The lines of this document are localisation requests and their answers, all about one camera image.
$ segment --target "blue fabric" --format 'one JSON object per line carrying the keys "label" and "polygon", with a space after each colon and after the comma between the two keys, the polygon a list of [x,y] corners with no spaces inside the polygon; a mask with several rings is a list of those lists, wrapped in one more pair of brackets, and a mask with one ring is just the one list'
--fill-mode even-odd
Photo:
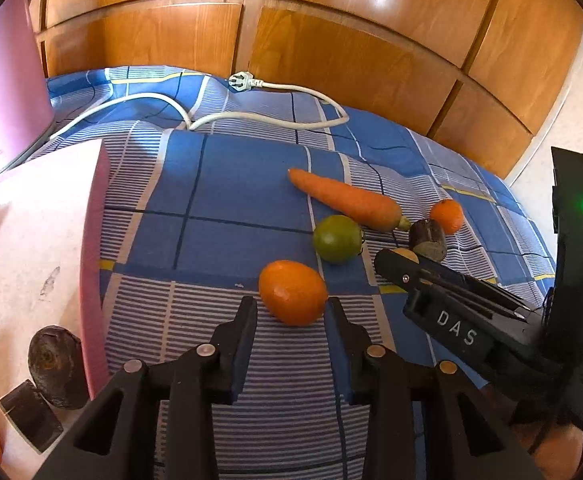
{"label": "blue fabric", "polygon": [[[335,117],[332,107],[306,94],[237,94],[224,80],[173,67],[118,67],[49,80],[57,129],[91,106],[149,91],[175,98],[194,119],[224,110],[297,121]],[[330,294],[374,342],[419,364],[459,362],[404,316],[407,295],[374,274],[376,252],[405,246],[407,235],[365,229],[359,257],[341,266],[322,262],[311,233],[334,212],[295,189],[289,168],[383,192],[411,221],[425,218],[438,200],[458,200],[466,222],[447,238],[444,264],[542,304],[554,263],[502,180],[399,124],[348,113],[347,124],[330,130],[225,120],[187,132],[165,102],[133,100],[102,110],[34,155],[102,138],[111,158],[100,248],[112,372],[130,358],[154,364],[207,341],[218,323],[232,319],[242,295],[257,297],[260,270],[278,259],[321,272]],[[360,478],[368,410],[349,406],[345,387],[335,387],[332,370],[342,370],[343,361],[340,352],[330,359],[323,320],[290,328],[259,298],[258,309],[244,393],[233,406],[214,407],[221,478],[333,479],[345,470],[349,479]],[[478,386],[485,384],[459,364]],[[166,402],[157,476],[167,416]]]}

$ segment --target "wooden headboard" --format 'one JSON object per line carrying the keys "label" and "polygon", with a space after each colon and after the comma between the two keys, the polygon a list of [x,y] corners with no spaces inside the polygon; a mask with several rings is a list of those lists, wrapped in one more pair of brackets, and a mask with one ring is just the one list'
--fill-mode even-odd
{"label": "wooden headboard", "polygon": [[505,176],[583,30],[575,0],[33,0],[49,76],[170,64],[300,84]]}

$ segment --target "green fruit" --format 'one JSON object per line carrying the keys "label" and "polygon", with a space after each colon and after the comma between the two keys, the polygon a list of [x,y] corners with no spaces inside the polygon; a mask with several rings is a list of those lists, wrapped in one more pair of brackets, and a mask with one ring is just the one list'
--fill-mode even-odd
{"label": "green fruit", "polygon": [[316,226],[313,241],[316,253],[322,259],[341,264],[361,253],[363,231],[351,218],[332,215]]}

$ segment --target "pink cylinder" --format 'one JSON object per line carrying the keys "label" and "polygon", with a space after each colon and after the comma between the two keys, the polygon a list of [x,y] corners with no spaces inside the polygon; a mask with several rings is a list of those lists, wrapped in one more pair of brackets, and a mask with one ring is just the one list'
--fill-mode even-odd
{"label": "pink cylinder", "polygon": [[0,171],[50,125],[53,111],[28,0],[0,7]]}

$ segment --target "brown vegetable piece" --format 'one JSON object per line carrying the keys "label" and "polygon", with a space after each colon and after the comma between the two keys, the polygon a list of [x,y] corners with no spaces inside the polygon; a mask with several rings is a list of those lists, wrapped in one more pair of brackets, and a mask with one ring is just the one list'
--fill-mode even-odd
{"label": "brown vegetable piece", "polygon": [[409,229],[409,248],[434,262],[447,256],[447,241],[443,228],[435,220],[418,220]]}
{"label": "brown vegetable piece", "polygon": [[29,344],[29,372],[40,393],[57,408],[78,410],[89,400],[82,345],[69,330],[46,326]]}
{"label": "brown vegetable piece", "polygon": [[62,424],[28,379],[0,399],[0,409],[39,453],[62,434]]}

